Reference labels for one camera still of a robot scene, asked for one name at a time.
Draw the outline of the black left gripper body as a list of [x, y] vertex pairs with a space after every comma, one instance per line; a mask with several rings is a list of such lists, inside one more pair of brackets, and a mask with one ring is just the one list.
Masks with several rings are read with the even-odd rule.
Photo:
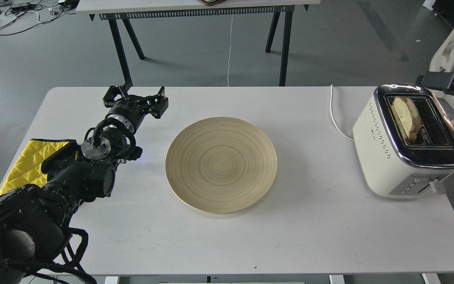
[[120, 121], [127, 129], [139, 129], [150, 107], [150, 96], [131, 96], [129, 99], [118, 99], [112, 106], [106, 118]]

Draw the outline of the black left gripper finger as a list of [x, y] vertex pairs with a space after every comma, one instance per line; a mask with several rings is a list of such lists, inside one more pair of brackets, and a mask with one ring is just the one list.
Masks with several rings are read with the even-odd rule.
[[141, 99], [140, 109], [144, 114], [150, 114], [156, 119], [162, 118], [168, 107], [169, 98], [165, 96], [165, 88], [160, 88], [156, 95]]
[[127, 92], [125, 86], [110, 86], [110, 87], [108, 87], [108, 90], [102, 99], [103, 106], [106, 108], [113, 107], [115, 105], [115, 103], [117, 102], [117, 100], [115, 100], [115, 98], [118, 95], [121, 96], [121, 99], [118, 99], [119, 101], [120, 100], [127, 101], [130, 99], [130, 96], [128, 95], [128, 92]]

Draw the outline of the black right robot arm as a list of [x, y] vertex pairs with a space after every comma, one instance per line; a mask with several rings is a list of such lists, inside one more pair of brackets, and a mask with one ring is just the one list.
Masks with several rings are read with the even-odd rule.
[[415, 85], [454, 96], [454, 73], [428, 71], [417, 77]]

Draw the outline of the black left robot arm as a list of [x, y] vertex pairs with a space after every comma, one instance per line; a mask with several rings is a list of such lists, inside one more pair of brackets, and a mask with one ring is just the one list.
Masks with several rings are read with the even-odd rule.
[[83, 203], [111, 195], [119, 164], [141, 157], [134, 135], [144, 117], [159, 119], [169, 106], [163, 86], [147, 97], [128, 89], [109, 87], [103, 97], [109, 112], [83, 143], [66, 140], [40, 164], [43, 185], [27, 182], [0, 195], [0, 284], [18, 284], [31, 275], [54, 280], [43, 269], [96, 283], [80, 264], [88, 234], [71, 228], [71, 218]]

